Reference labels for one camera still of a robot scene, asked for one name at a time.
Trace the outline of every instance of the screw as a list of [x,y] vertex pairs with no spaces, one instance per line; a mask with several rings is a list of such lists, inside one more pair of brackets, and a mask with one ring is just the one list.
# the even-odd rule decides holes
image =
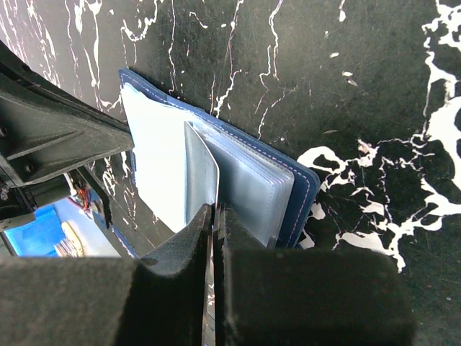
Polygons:
[[26,164],[24,166],[24,170],[27,172],[27,173],[32,173],[34,171],[34,165],[33,164]]

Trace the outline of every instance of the wallet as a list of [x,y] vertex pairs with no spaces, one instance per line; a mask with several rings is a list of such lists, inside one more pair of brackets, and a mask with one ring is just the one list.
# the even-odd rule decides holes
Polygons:
[[129,69],[120,78],[133,179],[156,217],[177,233],[202,204],[226,204],[265,247],[296,246],[320,187],[313,171]]

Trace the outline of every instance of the tabletop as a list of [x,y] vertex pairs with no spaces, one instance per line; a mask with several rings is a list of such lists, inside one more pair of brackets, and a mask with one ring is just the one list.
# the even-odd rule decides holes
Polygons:
[[[130,67],[314,169],[300,245],[368,248],[401,272],[415,345],[461,340],[461,5],[456,0],[4,0],[0,39],[126,121]],[[90,165],[139,254],[171,236],[130,153]]]

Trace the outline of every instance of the stitched edge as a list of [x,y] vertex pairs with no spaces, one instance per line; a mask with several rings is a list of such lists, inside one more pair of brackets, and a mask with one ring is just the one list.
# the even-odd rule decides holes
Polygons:
[[[138,81],[136,81],[132,76],[129,76],[129,75],[127,75],[127,74],[122,74],[122,75],[123,75],[125,78],[128,78],[129,80],[131,80],[132,82],[134,82],[135,84],[137,84],[140,88],[146,90],[147,93],[149,93],[151,96],[155,97],[156,99],[158,99],[158,100],[161,101],[162,103],[164,103],[164,102],[166,101],[168,104],[170,104],[170,105],[173,106],[173,107],[179,108],[180,110],[185,110],[185,111],[187,111],[187,112],[190,112],[190,110],[188,110],[187,108],[183,108],[183,107],[181,107],[180,105],[176,105],[176,104],[174,104],[173,102],[168,101],[168,99],[162,99],[162,98],[160,98],[159,96],[155,95],[152,91],[150,91],[149,89],[147,89],[146,87],[144,87],[143,85],[141,85]],[[283,166],[285,166],[285,167],[287,167],[288,169],[292,170],[294,173],[296,173],[296,174],[299,175],[300,177],[304,178],[304,180],[305,180],[305,182],[306,182],[308,188],[307,188],[306,194],[305,194],[305,196],[304,196],[303,204],[301,205],[301,208],[300,208],[300,210],[299,210],[299,212],[298,212],[298,214],[297,214],[297,218],[296,218],[296,221],[295,221],[295,225],[293,226],[293,230],[291,231],[290,237],[289,237],[289,239],[288,239],[288,242],[287,242],[287,246],[288,246],[288,244],[291,242],[291,239],[292,239],[292,237],[293,237],[293,234],[295,233],[297,223],[299,222],[299,219],[300,219],[300,217],[301,217],[301,213],[302,213],[303,208],[304,208],[304,206],[305,206],[305,202],[306,202],[306,200],[308,199],[308,194],[309,194],[309,192],[310,192],[310,181],[309,181],[309,179],[308,179],[304,174],[302,174],[302,173],[300,173],[298,170],[296,170],[295,168],[293,168],[293,167],[291,167],[291,166],[288,166],[286,163],[280,161],[279,159],[277,159],[277,158],[274,157],[274,156],[271,156],[271,155],[268,154],[267,152],[262,151],[261,149],[255,147],[255,146],[252,145],[251,143],[246,142],[245,140],[243,140],[242,138],[238,137],[237,135],[234,135],[233,133],[228,132],[228,131],[227,131],[226,129],[224,129],[222,126],[219,126],[219,125],[217,125],[217,124],[214,124],[213,122],[211,122],[211,121],[209,121],[208,119],[205,119],[205,118],[203,118],[203,120],[206,121],[206,122],[209,123],[209,124],[212,124],[212,125],[214,125],[214,126],[217,126],[217,127],[220,128],[221,130],[223,130],[224,132],[226,132],[228,135],[231,135],[231,136],[237,138],[239,141],[244,142],[247,146],[252,147],[253,149],[259,151],[259,152],[262,153],[263,155],[265,155],[265,156],[269,157],[270,159],[272,159],[272,160],[278,162],[279,164],[282,164]]]

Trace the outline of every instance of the navy blue cover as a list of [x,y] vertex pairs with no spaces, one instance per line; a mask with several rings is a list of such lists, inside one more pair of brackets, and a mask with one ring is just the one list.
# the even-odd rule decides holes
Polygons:
[[282,228],[280,229],[277,247],[295,247],[297,241],[303,231],[305,222],[308,219],[310,208],[320,188],[320,180],[316,173],[302,164],[297,163],[290,157],[273,149],[271,146],[258,141],[254,137],[244,133],[243,131],[234,128],[232,125],[209,115],[204,110],[188,105],[179,101],[161,90],[155,88],[151,83],[135,72],[123,68],[119,71],[122,84],[130,84],[133,88],[142,92],[149,99],[177,107],[181,110],[193,112],[198,117],[210,124],[210,126],[219,128],[227,134],[238,139],[240,142],[257,150],[265,157],[278,162],[287,167],[295,176],[290,200],[288,201],[287,211],[283,219]]

